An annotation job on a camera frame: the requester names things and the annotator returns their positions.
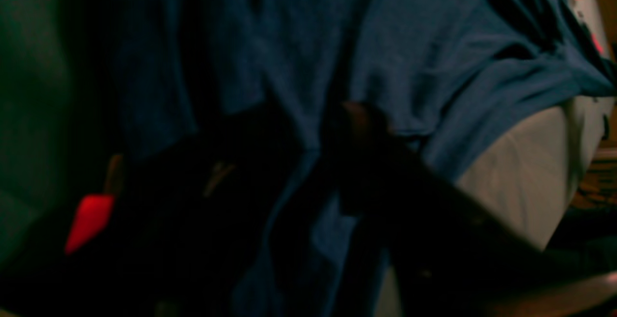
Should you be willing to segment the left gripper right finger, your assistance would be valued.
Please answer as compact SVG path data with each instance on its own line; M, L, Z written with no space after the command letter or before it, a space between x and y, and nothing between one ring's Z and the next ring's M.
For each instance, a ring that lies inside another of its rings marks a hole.
M403 317L614 317L616 273L576 275L431 172L373 106L333 117L333 164L361 243L390 253Z

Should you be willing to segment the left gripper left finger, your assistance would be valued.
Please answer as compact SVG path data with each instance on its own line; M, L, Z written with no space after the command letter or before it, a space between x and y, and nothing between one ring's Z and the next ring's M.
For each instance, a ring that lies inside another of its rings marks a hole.
M104 233L99 317L229 317L300 145L280 110L215 122L130 169Z

